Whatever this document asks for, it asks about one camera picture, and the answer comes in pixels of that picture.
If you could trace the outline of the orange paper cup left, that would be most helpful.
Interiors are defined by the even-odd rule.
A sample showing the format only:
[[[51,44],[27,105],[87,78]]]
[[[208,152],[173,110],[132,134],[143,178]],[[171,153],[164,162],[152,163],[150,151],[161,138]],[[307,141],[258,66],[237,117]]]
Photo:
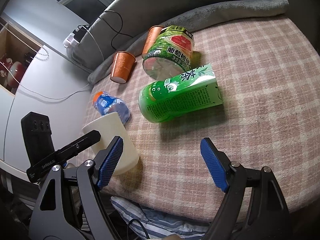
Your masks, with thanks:
[[[135,56],[127,51],[116,52],[112,63],[110,79],[115,83],[126,83],[135,62]]]

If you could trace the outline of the orange paper cup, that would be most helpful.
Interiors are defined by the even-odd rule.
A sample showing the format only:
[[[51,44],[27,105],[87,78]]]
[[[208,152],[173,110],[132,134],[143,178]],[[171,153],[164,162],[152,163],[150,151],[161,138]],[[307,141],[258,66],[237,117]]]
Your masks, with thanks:
[[[116,52],[112,63],[110,79],[115,83],[126,83],[135,62],[135,56],[127,51]]]
[[[151,46],[154,44],[155,40],[157,39],[158,35],[162,31],[164,26],[162,25],[154,25],[149,29],[146,42],[144,44],[144,48],[142,51],[142,58],[144,59],[148,53],[148,50],[151,48]]]

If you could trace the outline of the orange paper cup right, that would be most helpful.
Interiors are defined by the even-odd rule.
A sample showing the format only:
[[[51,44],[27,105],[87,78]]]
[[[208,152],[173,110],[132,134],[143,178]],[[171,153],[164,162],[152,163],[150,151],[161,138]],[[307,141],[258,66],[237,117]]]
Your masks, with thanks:
[[[144,44],[144,48],[142,51],[142,58],[144,59],[148,53],[148,50],[151,48],[151,46],[154,44],[155,40],[157,39],[158,35],[162,31],[164,26],[162,25],[154,25],[149,29],[146,42]]]

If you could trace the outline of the red white ceramic vase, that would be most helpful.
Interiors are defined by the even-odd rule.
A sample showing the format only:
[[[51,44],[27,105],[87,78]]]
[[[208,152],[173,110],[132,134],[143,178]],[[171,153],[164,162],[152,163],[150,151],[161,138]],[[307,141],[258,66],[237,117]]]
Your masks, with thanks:
[[[19,61],[14,62],[7,54],[1,57],[1,85],[12,94],[16,93],[25,71],[25,66]]]

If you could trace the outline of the blue orange Arctic Ocean can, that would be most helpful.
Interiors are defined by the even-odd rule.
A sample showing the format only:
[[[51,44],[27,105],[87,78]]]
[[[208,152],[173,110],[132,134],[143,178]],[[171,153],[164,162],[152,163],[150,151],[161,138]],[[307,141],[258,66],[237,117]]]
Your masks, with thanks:
[[[109,95],[105,91],[95,94],[93,97],[93,106],[101,116],[117,112],[123,124],[126,124],[130,118],[130,110],[123,100]]]

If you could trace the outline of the blue striped cloth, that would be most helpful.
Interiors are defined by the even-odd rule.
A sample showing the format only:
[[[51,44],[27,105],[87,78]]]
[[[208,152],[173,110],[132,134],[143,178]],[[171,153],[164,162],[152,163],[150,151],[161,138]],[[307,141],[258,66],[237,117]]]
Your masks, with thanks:
[[[178,235],[181,239],[202,239],[210,223],[193,220],[135,204],[112,196],[111,204],[141,239],[161,239]]]

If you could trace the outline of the white power strip with plugs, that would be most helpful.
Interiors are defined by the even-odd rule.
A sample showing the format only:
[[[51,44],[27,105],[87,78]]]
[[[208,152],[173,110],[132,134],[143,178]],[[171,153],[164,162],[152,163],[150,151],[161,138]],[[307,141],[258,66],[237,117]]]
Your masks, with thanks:
[[[77,41],[75,39],[75,35],[77,34],[77,32],[79,31],[79,29],[74,29],[63,41],[63,46],[67,49],[67,48],[75,48],[77,47],[80,42]]]

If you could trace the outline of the black power adapter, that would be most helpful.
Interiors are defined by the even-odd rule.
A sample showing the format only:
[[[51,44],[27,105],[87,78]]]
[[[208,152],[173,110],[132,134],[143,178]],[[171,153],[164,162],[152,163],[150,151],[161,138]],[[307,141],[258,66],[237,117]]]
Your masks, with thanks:
[[[75,33],[74,33],[74,38],[80,42],[82,40],[82,38],[84,37],[84,35],[87,33],[87,29],[88,29],[89,25],[79,25],[76,29],[75,29]]]

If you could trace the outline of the green tea drink carton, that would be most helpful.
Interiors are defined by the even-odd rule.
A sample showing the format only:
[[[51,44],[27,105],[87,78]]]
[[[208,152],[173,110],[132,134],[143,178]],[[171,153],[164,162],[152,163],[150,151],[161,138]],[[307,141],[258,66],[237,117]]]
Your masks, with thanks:
[[[144,87],[139,108],[149,122],[166,122],[189,112],[223,104],[211,64]]]

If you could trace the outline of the pink plaid table cloth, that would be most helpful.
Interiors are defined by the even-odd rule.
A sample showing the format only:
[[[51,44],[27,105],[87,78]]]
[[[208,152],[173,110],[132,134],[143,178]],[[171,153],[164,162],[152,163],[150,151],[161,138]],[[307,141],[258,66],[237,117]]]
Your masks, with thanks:
[[[224,194],[200,154],[200,141],[208,137],[244,167],[269,166],[290,211],[319,200],[319,55],[308,39],[289,18],[277,16],[216,25],[195,32],[194,40],[200,64],[212,65],[222,105],[148,122],[138,96],[152,79],[140,57],[127,83],[106,77],[93,87],[127,104],[126,130],[140,156],[102,193],[213,220]]]

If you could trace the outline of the green grapefruit drink can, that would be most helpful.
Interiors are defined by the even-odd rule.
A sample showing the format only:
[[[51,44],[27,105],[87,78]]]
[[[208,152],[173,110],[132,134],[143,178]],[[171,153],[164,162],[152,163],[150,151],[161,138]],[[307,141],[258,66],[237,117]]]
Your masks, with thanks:
[[[175,77],[191,70],[193,51],[193,34],[184,27],[170,25],[161,30],[144,56],[143,69],[155,80]]]

